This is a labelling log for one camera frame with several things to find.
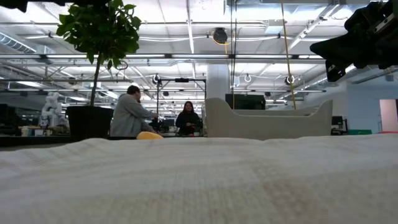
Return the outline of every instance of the tree trunk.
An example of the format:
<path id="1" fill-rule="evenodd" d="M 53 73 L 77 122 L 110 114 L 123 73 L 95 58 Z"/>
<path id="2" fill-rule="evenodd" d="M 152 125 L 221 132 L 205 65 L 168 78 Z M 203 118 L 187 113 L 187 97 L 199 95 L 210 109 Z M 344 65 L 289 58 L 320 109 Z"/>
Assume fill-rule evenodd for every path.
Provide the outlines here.
<path id="1" fill-rule="evenodd" d="M 90 100 L 90 106 L 94 106 L 94 100 L 95 100 L 95 90 L 97 89 L 97 81 L 98 81 L 98 75 L 100 73 L 100 66 L 101 66 L 101 53 L 98 54 L 97 58 L 97 68 L 95 70 L 94 74 L 94 85 L 93 89 L 91 90 L 91 100 Z"/>

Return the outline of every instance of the man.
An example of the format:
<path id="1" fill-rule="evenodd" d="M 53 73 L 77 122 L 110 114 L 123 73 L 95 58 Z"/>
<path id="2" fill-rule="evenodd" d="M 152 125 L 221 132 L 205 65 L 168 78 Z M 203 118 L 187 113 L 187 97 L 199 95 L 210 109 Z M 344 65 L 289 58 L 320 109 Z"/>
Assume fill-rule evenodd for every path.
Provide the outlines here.
<path id="1" fill-rule="evenodd" d="M 111 136 L 137 137 L 141 131 L 154 132 L 144 121 L 152 118 L 157 118 L 157 114 L 141 106 L 141 91 L 132 85 L 127 89 L 127 94 L 119 97 L 111 124 Z"/>

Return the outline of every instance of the rope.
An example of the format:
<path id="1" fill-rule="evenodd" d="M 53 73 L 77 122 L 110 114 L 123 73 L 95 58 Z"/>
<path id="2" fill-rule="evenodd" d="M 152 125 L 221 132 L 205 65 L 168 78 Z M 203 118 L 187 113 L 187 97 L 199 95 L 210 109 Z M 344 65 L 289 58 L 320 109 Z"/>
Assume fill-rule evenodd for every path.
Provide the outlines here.
<path id="1" fill-rule="evenodd" d="M 293 87 L 293 78 L 292 78 L 292 74 L 290 72 L 290 62 L 289 62 L 289 50 L 287 47 L 287 33 L 286 33 L 286 25 L 285 25 L 285 13 L 284 13 L 284 0 L 280 0 L 280 6 L 282 8 L 282 22 L 284 25 L 284 39 L 285 39 L 285 49 L 286 49 L 286 60 L 287 60 L 287 72 L 289 74 L 289 81 L 290 81 L 290 92 L 292 94 L 292 99 L 293 99 L 293 107 L 296 110 L 296 99 L 294 97 L 294 87 Z"/>

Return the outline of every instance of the doorway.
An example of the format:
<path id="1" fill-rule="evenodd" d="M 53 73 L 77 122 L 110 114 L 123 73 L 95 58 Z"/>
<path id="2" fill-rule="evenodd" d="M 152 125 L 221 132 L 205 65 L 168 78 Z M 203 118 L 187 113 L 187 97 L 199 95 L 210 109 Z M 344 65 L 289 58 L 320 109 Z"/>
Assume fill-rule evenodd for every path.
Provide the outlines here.
<path id="1" fill-rule="evenodd" d="M 380 100 L 382 131 L 398 131 L 398 100 Z"/>

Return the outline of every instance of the black planter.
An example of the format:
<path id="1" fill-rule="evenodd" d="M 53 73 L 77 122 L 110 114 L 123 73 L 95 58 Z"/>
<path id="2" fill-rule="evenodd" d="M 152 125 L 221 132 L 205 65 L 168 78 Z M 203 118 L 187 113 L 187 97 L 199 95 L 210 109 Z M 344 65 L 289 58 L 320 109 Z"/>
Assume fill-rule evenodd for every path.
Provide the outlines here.
<path id="1" fill-rule="evenodd" d="M 95 106 L 69 106 L 70 135 L 77 139 L 107 138 L 113 110 Z"/>

